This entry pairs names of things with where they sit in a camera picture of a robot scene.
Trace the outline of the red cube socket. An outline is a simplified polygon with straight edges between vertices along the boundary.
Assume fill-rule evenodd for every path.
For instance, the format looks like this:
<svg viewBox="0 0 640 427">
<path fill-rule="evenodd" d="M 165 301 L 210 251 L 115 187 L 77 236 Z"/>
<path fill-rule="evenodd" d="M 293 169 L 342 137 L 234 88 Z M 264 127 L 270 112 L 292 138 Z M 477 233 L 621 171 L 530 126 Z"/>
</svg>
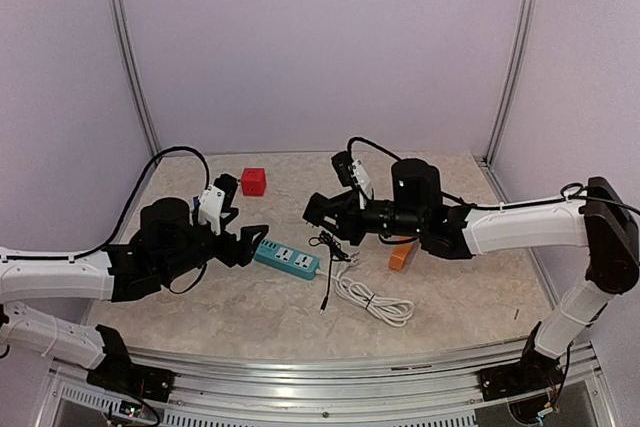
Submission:
<svg viewBox="0 0 640 427">
<path fill-rule="evenodd" d="M 267 177 L 264 168 L 245 168 L 240 179 L 244 196 L 262 197 L 267 187 Z"/>
</svg>

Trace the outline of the teal power strip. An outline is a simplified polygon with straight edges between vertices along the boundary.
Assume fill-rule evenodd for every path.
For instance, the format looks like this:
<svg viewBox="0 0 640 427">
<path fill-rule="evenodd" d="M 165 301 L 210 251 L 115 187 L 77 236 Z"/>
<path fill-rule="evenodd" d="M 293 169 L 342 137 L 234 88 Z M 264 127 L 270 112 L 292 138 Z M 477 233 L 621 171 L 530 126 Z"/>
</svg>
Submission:
<svg viewBox="0 0 640 427">
<path fill-rule="evenodd" d="M 260 242 L 253 260 L 308 281 L 315 278 L 320 264 L 318 257 L 270 239 Z"/>
</svg>

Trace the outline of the orange USB socket block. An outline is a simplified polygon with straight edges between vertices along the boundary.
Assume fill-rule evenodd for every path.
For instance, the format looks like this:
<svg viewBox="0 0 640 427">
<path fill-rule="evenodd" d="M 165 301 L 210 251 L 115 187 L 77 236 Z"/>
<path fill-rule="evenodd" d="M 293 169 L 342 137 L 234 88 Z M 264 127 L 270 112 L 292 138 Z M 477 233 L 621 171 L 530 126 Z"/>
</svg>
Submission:
<svg viewBox="0 0 640 427">
<path fill-rule="evenodd" d="M 393 271 L 402 271 L 408 265 L 414 250 L 414 242 L 396 245 L 389 258 L 388 267 Z"/>
</svg>

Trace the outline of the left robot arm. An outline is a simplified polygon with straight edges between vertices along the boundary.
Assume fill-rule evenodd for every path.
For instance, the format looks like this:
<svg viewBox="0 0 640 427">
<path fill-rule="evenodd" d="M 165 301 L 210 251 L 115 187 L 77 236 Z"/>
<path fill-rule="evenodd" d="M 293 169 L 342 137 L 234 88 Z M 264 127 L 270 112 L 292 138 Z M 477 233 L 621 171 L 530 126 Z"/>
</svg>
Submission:
<svg viewBox="0 0 640 427">
<path fill-rule="evenodd" d="M 249 264 L 269 231 L 266 225 L 228 231 L 237 217 L 238 181 L 207 176 L 202 193 L 187 202 L 163 197 L 143 207 L 139 228 L 117 244 L 108 238 L 85 252 L 1 251 L 1 343 L 78 365 L 121 392 L 133 390 L 140 371 L 113 328 L 65 321 L 28 306 L 33 299 L 141 300 L 171 289 L 179 277 L 204 274 L 209 261 Z"/>
</svg>

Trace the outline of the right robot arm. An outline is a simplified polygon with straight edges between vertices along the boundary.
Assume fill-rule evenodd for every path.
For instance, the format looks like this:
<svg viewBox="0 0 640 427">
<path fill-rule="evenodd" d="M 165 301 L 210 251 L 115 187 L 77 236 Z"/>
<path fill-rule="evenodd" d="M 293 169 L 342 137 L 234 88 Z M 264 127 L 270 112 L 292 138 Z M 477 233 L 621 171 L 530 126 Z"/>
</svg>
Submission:
<svg viewBox="0 0 640 427">
<path fill-rule="evenodd" d="M 395 157 L 393 197 L 378 199 L 352 150 L 335 154 L 334 171 L 345 192 L 311 196 L 303 218 L 342 241 L 359 245 L 368 234 L 404 236 L 445 260 L 467 260 L 494 251 L 547 246 L 585 247 L 589 263 L 529 335 L 511 373 L 523 391 L 535 389 L 572 341 L 616 296 L 639 281 L 638 210 L 624 204 L 603 177 L 568 184 L 556 197 L 479 205 L 445 193 L 439 170 L 419 158 Z"/>
</svg>

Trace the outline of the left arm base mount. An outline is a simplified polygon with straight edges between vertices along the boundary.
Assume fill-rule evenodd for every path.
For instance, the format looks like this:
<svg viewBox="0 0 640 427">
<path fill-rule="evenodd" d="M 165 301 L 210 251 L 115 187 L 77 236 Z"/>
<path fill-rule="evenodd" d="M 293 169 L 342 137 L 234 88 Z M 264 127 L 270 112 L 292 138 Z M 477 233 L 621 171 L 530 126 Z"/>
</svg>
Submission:
<svg viewBox="0 0 640 427">
<path fill-rule="evenodd" d="M 105 357 L 95 368 L 87 370 L 87 383 L 132 398 L 167 402 L 176 374 L 168 369 L 134 363 L 115 329 L 99 324 L 96 330 L 101 336 Z"/>
</svg>

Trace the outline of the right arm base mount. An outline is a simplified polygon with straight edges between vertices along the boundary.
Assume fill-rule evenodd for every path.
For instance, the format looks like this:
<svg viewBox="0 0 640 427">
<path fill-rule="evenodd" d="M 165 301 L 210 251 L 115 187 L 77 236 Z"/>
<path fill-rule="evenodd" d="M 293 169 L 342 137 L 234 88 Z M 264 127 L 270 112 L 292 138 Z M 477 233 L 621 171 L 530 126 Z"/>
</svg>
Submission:
<svg viewBox="0 0 640 427">
<path fill-rule="evenodd" d="M 513 363 L 481 369 L 477 376 L 484 401 L 513 397 L 565 382 L 558 358 L 547 357 L 534 349 L 538 323 L 531 331 L 520 358 Z"/>
</svg>

